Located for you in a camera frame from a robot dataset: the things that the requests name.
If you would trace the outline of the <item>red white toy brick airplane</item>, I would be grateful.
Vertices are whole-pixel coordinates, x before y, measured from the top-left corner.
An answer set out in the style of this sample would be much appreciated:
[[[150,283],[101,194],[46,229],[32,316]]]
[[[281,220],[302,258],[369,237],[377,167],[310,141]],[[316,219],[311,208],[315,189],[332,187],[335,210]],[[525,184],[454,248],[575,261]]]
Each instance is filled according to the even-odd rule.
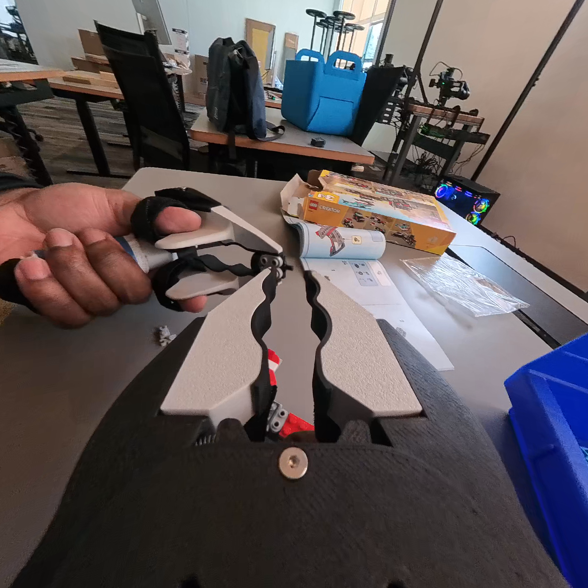
[[[269,383],[272,386],[273,398],[269,407],[263,441],[316,443],[314,426],[290,412],[276,400],[276,371],[281,363],[282,359],[279,355],[272,349],[268,349]]]

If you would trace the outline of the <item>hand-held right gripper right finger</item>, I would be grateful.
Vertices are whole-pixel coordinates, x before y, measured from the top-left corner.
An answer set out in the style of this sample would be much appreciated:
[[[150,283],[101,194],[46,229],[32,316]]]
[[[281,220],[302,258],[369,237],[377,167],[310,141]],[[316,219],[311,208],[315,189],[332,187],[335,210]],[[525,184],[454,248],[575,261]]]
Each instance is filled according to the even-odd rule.
[[[315,428],[421,416],[422,405],[374,316],[316,271],[306,272],[306,297],[319,339],[312,379]]]

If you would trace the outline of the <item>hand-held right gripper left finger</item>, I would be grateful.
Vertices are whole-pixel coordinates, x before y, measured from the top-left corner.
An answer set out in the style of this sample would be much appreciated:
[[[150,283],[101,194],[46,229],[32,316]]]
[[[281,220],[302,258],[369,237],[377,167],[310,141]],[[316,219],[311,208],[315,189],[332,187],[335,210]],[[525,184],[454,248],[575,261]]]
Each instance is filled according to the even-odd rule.
[[[276,269],[265,269],[208,313],[161,404],[164,415],[207,417],[214,426],[259,417],[266,428],[276,388],[263,336],[276,286]]]

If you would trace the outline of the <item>black backpack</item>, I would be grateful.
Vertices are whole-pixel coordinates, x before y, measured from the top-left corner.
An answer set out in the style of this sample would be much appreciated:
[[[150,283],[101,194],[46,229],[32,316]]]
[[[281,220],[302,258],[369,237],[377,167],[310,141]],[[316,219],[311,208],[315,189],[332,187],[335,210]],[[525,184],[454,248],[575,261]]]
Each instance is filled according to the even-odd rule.
[[[261,142],[275,141],[285,129],[266,120],[265,91],[258,59],[246,41],[217,38],[209,48],[206,110],[217,130]]]

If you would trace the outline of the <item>person's left hand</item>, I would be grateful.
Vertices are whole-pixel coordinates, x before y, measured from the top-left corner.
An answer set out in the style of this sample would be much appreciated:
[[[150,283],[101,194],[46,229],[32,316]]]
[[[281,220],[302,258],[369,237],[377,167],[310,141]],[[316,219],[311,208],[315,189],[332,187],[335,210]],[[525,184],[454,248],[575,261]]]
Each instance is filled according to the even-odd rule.
[[[139,201],[84,183],[1,190],[1,263],[18,260],[14,276],[34,310],[77,328],[149,300],[149,277],[116,241],[132,232]]]

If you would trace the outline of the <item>grey desk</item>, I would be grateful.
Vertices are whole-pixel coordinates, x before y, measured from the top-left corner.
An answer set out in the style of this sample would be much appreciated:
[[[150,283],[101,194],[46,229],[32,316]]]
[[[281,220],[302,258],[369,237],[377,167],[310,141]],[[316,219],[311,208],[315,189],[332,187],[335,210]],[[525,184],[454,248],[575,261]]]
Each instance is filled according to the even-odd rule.
[[[567,587],[502,457],[520,465],[503,381],[549,352],[513,316],[474,320],[382,259],[454,371],[386,327],[424,416],[370,439],[294,443],[160,413],[203,320],[152,299],[80,330],[27,309],[1,327],[2,587]],[[165,348],[153,330],[177,335]]]

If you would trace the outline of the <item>blue felt bag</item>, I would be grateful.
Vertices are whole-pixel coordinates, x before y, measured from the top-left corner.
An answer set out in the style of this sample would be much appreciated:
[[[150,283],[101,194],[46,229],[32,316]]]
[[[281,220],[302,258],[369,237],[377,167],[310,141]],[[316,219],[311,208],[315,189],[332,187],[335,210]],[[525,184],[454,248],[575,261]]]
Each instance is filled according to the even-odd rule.
[[[298,128],[316,134],[351,136],[366,81],[361,58],[336,51],[301,49],[288,60],[281,112]]]

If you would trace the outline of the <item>clear plastic bag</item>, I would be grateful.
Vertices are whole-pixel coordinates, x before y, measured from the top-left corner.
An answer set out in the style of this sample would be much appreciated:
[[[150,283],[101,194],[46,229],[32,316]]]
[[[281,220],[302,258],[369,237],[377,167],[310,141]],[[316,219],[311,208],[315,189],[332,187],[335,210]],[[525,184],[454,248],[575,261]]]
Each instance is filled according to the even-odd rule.
[[[504,315],[529,308],[527,302],[451,257],[404,259],[402,263],[440,303],[473,318]]]

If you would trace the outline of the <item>black office chair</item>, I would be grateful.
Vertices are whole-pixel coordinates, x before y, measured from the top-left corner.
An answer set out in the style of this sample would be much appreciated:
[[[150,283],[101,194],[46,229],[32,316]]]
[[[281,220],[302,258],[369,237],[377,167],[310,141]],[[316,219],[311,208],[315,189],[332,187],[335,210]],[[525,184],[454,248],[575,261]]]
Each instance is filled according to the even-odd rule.
[[[123,95],[123,114],[135,168],[188,171],[190,145],[183,116],[164,69],[156,36],[95,21],[96,31]]]

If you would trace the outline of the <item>white instruction booklet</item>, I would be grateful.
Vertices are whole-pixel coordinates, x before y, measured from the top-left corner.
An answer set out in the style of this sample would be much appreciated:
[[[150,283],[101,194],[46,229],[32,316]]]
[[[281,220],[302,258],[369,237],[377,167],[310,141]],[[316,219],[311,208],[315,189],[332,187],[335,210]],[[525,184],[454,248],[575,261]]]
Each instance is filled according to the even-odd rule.
[[[311,224],[285,213],[282,216],[298,231],[305,270],[317,271],[376,319],[386,320],[438,371],[454,369],[380,263],[386,248],[381,233]]]

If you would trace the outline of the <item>blue plastic bin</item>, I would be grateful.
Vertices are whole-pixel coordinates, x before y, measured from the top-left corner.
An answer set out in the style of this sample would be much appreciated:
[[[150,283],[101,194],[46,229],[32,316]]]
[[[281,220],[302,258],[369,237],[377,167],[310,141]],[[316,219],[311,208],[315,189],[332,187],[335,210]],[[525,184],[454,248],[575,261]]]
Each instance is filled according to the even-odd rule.
[[[587,587],[587,335],[522,366],[504,387],[556,561],[572,587]]]

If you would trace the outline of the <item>computer with coloured lights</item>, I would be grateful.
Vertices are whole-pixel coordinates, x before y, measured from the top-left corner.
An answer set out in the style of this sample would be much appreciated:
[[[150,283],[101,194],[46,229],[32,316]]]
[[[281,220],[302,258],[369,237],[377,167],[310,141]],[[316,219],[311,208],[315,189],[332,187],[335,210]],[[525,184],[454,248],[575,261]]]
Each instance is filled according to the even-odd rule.
[[[441,177],[433,195],[436,200],[475,226],[481,226],[500,193],[459,176]]]

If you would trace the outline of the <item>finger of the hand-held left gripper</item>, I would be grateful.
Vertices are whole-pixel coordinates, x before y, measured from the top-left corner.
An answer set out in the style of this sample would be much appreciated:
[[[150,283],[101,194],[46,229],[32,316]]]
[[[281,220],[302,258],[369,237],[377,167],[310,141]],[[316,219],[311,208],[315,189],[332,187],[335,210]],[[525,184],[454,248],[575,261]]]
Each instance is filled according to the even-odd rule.
[[[236,300],[263,300],[262,283],[268,275],[269,270],[265,269],[240,288],[238,277],[229,271],[194,273],[180,278],[177,284],[166,290],[166,297],[170,300],[188,300],[229,292]]]
[[[237,245],[249,252],[279,256],[283,247],[265,233],[222,205],[200,212],[201,227],[196,231],[174,233],[152,246],[152,255],[180,254],[217,246]]]

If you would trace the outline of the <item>wooden top office desk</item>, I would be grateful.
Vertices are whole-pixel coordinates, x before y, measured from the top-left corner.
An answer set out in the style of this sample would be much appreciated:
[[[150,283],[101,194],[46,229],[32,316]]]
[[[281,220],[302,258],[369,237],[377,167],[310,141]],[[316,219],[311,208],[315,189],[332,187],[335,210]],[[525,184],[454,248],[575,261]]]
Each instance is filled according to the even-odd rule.
[[[246,178],[290,179],[294,173],[327,169],[349,175],[354,165],[371,166],[375,156],[349,138],[313,134],[283,119],[278,108],[266,107],[270,126],[283,126],[284,133],[262,142],[246,135],[234,141],[218,130],[204,109],[189,129],[190,137],[208,145],[209,172]]]

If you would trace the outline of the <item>orange toy brick cardboard box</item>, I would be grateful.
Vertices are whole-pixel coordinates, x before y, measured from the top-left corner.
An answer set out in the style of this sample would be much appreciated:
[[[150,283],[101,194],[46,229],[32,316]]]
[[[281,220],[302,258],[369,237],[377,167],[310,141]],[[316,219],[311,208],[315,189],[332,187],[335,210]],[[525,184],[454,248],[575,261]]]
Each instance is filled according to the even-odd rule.
[[[295,175],[281,191],[287,219],[371,231],[396,245],[444,254],[456,237],[435,197],[332,171]]]

